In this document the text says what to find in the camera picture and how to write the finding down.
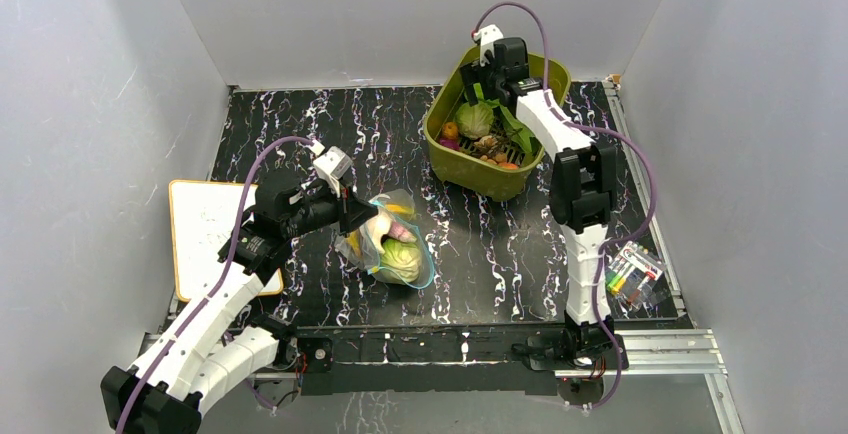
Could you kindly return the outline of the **yellow banana bunch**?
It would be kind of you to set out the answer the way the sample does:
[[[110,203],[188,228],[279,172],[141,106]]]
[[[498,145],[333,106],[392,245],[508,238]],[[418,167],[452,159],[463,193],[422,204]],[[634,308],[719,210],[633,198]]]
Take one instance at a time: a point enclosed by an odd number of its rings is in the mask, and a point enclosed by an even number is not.
[[[364,257],[366,247],[373,247],[379,255],[382,255],[385,252],[383,244],[387,240],[414,243],[417,237],[385,207],[378,207],[376,216],[367,220],[347,237],[348,244],[358,258]]]

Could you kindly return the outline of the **clear zip bag blue zipper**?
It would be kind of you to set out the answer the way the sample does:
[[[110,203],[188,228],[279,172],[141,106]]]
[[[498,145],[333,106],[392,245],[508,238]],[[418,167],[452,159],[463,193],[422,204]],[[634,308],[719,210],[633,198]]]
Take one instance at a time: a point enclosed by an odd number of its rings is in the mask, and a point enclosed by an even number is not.
[[[335,250],[355,268],[379,282],[423,290],[435,276],[427,242],[416,225],[410,192],[380,193],[370,203],[377,215],[347,235],[338,235]]]

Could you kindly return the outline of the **purple eggplant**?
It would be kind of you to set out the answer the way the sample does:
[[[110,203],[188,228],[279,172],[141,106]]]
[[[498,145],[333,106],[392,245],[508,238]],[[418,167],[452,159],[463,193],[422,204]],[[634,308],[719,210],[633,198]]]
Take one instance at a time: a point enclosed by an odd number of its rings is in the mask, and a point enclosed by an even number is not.
[[[388,237],[402,243],[414,243],[416,236],[399,221],[396,221],[389,213],[380,213],[368,223],[368,237],[375,245],[377,252],[382,255],[385,252],[383,238]]]

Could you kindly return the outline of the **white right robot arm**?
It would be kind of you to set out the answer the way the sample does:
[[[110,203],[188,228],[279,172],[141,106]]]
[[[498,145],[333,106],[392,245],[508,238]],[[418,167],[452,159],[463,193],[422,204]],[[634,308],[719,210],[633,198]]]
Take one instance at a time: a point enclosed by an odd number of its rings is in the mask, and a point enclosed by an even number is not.
[[[506,37],[494,26],[472,38],[479,57],[460,68],[466,98],[471,104],[499,101],[540,142],[552,160],[549,210],[566,242],[564,327],[558,334],[531,336],[512,351],[534,370],[598,366],[605,353],[616,350],[602,276],[615,200],[616,154],[567,126],[546,80],[531,76],[522,38]]]

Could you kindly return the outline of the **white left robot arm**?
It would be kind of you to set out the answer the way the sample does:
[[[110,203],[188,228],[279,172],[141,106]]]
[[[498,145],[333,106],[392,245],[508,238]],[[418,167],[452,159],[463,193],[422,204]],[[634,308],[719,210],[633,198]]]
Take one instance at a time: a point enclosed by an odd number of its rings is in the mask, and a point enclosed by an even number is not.
[[[285,265],[294,239],[330,226],[349,234],[377,214],[377,206],[344,181],[245,185],[222,248],[222,274],[130,367],[114,366],[102,378],[109,425],[117,433],[195,433],[205,414],[250,375],[267,366],[293,366],[299,354],[295,330],[269,315],[225,346],[219,343]]]

